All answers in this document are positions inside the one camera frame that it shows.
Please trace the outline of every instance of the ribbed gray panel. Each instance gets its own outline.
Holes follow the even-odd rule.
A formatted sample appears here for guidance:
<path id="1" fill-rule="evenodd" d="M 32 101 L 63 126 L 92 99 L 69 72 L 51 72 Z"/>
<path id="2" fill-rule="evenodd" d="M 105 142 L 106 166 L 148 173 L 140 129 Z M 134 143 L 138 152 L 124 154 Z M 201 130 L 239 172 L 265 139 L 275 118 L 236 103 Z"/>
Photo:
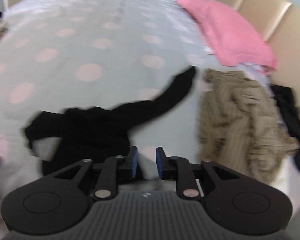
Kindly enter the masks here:
<path id="1" fill-rule="evenodd" d="M 173 191 L 145 193 L 123 191 L 113 200 L 97 202 L 79 224 L 62 233 L 11 232 L 3 240 L 290 240 L 282 231 L 239 235 L 212 221 L 197 201 L 180 199 Z"/>

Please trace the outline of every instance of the black garment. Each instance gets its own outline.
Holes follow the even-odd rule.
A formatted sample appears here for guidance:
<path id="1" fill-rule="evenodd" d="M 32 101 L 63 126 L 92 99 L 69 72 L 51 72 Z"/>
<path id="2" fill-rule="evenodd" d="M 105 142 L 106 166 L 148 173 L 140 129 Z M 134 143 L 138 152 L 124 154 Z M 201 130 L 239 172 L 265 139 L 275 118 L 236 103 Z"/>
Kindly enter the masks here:
<path id="1" fill-rule="evenodd" d="M 51 162 L 42 161 L 42 172 L 50 174 L 82 159 L 104 162 L 115 155 L 127 155 L 130 150 L 128 131 L 172 109 L 188 93 L 196 69 L 191 66 L 175 76 L 172 84 L 153 101 L 137 101 L 112 110 L 93 107 L 88 110 L 72 108 L 64 114 L 40 112 L 25 128 L 32 143 L 46 137 L 61 137 Z"/>
<path id="2" fill-rule="evenodd" d="M 282 118 L 287 125 L 288 133 L 290 136 L 297 138 L 300 144 L 300 120 L 292 89 L 278 85 L 271 86 L 271 89 L 275 94 L 274 99 L 277 101 Z M 294 161 L 300 171 L 300 149 L 294 156 Z"/>

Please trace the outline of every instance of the beige headboard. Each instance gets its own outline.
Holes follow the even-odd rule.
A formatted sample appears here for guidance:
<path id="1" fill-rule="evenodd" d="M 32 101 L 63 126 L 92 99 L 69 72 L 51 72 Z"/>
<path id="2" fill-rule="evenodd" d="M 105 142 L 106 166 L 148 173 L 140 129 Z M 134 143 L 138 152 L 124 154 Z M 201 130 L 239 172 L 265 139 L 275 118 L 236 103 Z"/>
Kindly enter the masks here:
<path id="1" fill-rule="evenodd" d="M 292 87 L 300 109 L 300 9 L 286 0 L 218 0 L 237 10 L 278 59 L 273 83 Z"/>

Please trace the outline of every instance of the polka dot bed sheet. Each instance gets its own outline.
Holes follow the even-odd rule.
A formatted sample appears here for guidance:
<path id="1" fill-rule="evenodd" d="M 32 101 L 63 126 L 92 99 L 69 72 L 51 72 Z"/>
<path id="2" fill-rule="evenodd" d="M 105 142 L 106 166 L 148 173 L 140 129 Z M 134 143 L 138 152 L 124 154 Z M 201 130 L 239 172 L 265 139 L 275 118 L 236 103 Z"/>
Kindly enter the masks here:
<path id="1" fill-rule="evenodd" d="M 194 20 L 173 0 L 24 0 L 6 14 L 0 40 L 0 196 L 39 177 L 39 159 L 30 155 L 20 129 L 36 111 L 66 107 L 109 108 L 151 99 L 171 76 L 188 65 L 200 73 L 190 95 L 173 111 L 131 134 L 148 178 L 155 149 L 197 163 L 200 97 L 211 89 L 205 68 L 220 66 L 202 47 Z M 300 174 L 287 159 L 274 186 L 300 208 Z"/>

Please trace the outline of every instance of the pink cloth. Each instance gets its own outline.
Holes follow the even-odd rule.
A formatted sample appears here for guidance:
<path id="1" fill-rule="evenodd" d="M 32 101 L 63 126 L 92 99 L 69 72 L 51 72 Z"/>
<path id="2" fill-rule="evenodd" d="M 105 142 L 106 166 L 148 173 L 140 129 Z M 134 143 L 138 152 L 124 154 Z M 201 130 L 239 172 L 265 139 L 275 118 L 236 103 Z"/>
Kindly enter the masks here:
<path id="1" fill-rule="evenodd" d="M 277 59 L 257 30 L 229 6 L 214 0 L 178 0 L 198 22 L 221 65 L 255 63 L 277 70 Z"/>

